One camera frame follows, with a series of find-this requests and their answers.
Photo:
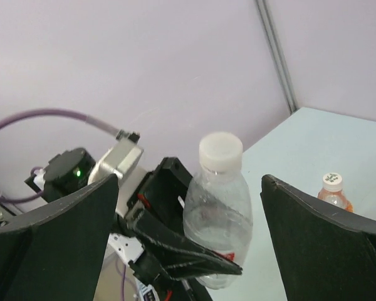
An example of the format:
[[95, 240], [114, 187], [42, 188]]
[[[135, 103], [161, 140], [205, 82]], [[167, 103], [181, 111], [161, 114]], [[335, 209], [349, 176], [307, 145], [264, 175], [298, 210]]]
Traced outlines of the clear water bottle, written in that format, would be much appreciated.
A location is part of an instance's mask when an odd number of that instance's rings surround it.
[[212, 172], [200, 165], [189, 184], [183, 211], [188, 239], [239, 266], [253, 237], [251, 197], [241, 169]]

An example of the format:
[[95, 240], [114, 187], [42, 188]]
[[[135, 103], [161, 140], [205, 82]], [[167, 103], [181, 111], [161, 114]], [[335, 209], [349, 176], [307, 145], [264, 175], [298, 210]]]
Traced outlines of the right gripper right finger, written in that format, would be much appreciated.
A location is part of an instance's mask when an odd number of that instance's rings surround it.
[[288, 300], [376, 300], [376, 221], [272, 175], [261, 200]]

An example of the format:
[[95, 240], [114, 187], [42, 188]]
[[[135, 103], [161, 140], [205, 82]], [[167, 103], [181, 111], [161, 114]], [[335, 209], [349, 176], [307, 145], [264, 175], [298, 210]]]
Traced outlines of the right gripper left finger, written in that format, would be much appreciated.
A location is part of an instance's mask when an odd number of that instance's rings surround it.
[[117, 198], [111, 175], [0, 226], [0, 300], [93, 300]]

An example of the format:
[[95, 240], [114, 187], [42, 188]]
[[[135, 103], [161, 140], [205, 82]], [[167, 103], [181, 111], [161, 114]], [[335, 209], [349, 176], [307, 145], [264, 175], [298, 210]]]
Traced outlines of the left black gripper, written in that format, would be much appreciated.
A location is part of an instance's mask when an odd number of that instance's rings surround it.
[[125, 224], [144, 252], [128, 263], [141, 282], [242, 274], [238, 264], [184, 236], [178, 198], [186, 196], [191, 179], [178, 158], [165, 157], [133, 193], [134, 207], [126, 214]]

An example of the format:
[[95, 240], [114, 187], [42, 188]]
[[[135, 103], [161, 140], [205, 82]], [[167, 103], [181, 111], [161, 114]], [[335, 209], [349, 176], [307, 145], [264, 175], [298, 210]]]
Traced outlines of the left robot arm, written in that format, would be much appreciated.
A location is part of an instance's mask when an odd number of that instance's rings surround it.
[[[58, 154], [45, 168], [34, 168], [25, 183], [50, 203], [100, 178], [98, 163], [84, 148], [76, 148]], [[230, 258], [185, 237], [179, 199], [191, 179], [178, 158], [165, 157], [154, 171], [137, 166], [119, 180], [108, 243], [144, 284], [242, 273]]]

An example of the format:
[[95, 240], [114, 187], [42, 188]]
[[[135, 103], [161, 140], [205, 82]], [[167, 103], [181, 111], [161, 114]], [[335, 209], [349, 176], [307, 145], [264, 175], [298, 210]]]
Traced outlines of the white water bottle cap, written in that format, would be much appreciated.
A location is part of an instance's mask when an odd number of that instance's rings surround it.
[[199, 163], [212, 172], [238, 171], [242, 168], [243, 143], [230, 132], [213, 132], [199, 143]]

